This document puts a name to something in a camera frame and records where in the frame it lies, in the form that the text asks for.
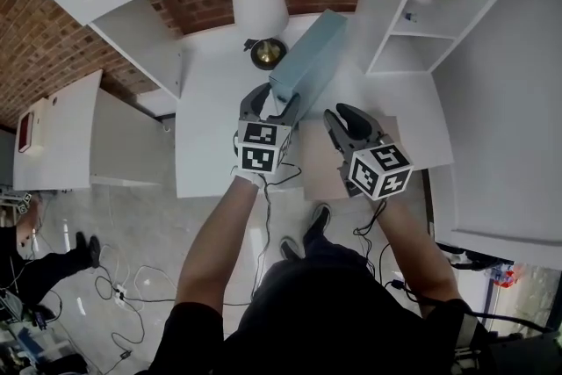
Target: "black pants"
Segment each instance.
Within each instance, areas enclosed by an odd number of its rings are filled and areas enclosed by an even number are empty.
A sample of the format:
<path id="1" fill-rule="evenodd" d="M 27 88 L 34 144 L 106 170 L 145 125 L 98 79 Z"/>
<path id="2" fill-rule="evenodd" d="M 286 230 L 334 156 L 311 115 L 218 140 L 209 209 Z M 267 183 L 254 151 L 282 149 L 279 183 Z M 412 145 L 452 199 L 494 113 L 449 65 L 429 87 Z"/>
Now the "black pants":
<path id="1" fill-rule="evenodd" d="M 302 239 L 305 247 L 305 260 L 308 263 L 321 264 L 326 267 L 350 267 L 355 270 L 367 269 L 368 260 L 359 255 L 355 250 L 334 244 L 328 240 L 321 228 L 311 227 Z M 270 289 L 279 283 L 281 279 L 288 276 L 292 270 L 302 266 L 301 261 L 288 259 L 279 261 L 271 266 L 263 277 L 260 287 L 256 290 L 254 301 L 259 303 L 260 297 L 266 297 Z"/>
<path id="2" fill-rule="evenodd" d="M 44 258 L 28 262 L 17 252 L 16 228 L 0 228 L 2 255 L 0 255 L 0 286 L 10 286 L 27 306 L 40 303 L 62 279 L 90 267 L 87 249 L 74 249 L 63 255 L 50 253 Z"/>

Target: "lamp shade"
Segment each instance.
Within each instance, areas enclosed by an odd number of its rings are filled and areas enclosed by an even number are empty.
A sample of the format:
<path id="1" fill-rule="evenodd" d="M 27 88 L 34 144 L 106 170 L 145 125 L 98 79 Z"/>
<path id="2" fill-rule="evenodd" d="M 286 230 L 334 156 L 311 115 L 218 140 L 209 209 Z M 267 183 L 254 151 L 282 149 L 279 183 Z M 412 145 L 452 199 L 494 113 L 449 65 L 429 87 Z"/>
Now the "lamp shade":
<path id="1" fill-rule="evenodd" d="M 252 40 L 279 35 L 289 22 L 285 0 L 232 0 L 234 22 Z"/>

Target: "white table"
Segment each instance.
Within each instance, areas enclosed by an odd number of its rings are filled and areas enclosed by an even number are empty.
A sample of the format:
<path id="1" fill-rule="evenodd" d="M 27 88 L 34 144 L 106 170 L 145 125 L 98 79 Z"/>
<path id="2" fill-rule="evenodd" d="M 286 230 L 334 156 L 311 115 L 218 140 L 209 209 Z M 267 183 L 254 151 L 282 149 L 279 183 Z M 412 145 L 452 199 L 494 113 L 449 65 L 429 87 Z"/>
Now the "white table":
<path id="1" fill-rule="evenodd" d="M 291 47 L 318 15 L 293 17 L 282 34 Z M 194 33 L 184 39 L 188 61 L 176 115 L 176 179 L 179 198 L 222 195 L 236 164 L 232 138 L 237 129 L 240 102 L 269 72 L 257 69 L 242 52 L 244 38 L 235 26 Z M 328 87 L 305 119 L 321 119 L 326 108 L 348 103 L 398 120 L 400 139 L 416 169 L 452 163 L 449 134 L 431 74 L 391 74 L 365 77 L 342 60 Z M 268 98 L 262 113 L 277 114 Z M 299 163 L 294 140 L 287 162 Z M 283 168 L 282 179 L 293 173 Z M 302 186 L 300 177 L 278 189 Z"/>

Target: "tile floor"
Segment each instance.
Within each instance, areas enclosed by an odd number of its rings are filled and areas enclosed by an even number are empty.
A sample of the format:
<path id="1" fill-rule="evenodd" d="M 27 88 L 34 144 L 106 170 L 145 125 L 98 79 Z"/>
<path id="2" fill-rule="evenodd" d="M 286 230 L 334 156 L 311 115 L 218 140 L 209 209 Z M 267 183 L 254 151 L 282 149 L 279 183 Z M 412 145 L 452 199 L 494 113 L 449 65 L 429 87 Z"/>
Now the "tile floor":
<path id="1" fill-rule="evenodd" d="M 83 230 L 87 236 L 96 234 L 105 245 L 102 265 L 112 279 L 121 283 L 131 298 L 173 299 L 185 255 L 198 230 L 215 207 L 218 198 L 177 199 L 174 183 L 158 187 L 122 188 L 95 185 L 91 190 L 59 193 L 45 202 L 45 219 L 37 239 L 37 257 L 49 251 L 65 251 L 65 226 L 74 247 L 74 235 Z M 414 214 L 425 223 L 425 205 L 422 178 L 415 174 L 403 197 Z M 307 225 L 313 204 L 304 200 L 300 189 L 271 194 L 271 245 L 266 255 L 266 266 L 280 259 L 279 240 L 289 235 L 299 240 Z M 256 274 L 256 257 L 265 243 L 264 221 L 266 202 L 258 197 L 251 214 L 241 254 L 234 275 L 227 288 L 225 301 L 244 303 Z M 331 202 L 334 217 L 327 229 L 327 237 L 357 251 L 363 251 L 361 242 L 352 234 L 355 227 L 368 223 L 369 205 L 363 198 Z M 371 260 L 378 265 L 378 255 L 386 240 L 379 228 L 371 230 L 373 248 Z M 164 273 L 141 266 L 151 266 Z M 394 278 L 398 270 L 392 251 L 383 257 L 383 278 Z M 88 270 L 60 282 L 55 291 L 61 296 L 63 309 L 55 323 L 57 333 L 68 334 L 74 345 L 105 373 L 119 361 L 121 350 L 112 342 L 111 333 L 124 335 L 132 341 L 141 338 L 140 321 L 136 313 L 118 306 L 115 301 L 102 300 L 94 286 L 102 270 Z M 107 283 L 98 280 L 99 290 L 107 296 Z M 397 293 L 397 298 L 408 308 L 415 305 Z M 59 300 L 49 293 L 44 303 L 58 311 Z M 131 302 L 140 310 L 146 335 L 141 344 L 129 345 L 133 354 L 121 363 L 113 375 L 136 373 L 148 367 L 154 358 L 172 303 L 142 304 Z M 224 311 L 225 335 L 237 328 L 244 307 L 226 306 Z"/>

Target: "white wall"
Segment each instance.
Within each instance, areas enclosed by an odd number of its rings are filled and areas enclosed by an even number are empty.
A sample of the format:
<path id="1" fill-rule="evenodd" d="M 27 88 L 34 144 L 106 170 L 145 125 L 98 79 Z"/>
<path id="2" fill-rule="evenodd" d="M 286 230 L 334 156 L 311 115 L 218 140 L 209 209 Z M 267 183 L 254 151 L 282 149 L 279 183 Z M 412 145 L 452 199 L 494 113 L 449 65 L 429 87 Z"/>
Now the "white wall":
<path id="1" fill-rule="evenodd" d="M 456 242 L 559 269 L 561 35 L 562 0 L 499 0 L 434 72 L 469 232 Z"/>
<path id="2" fill-rule="evenodd" d="M 0 184 L 11 186 L 16 135 L 0 130 Z"/>

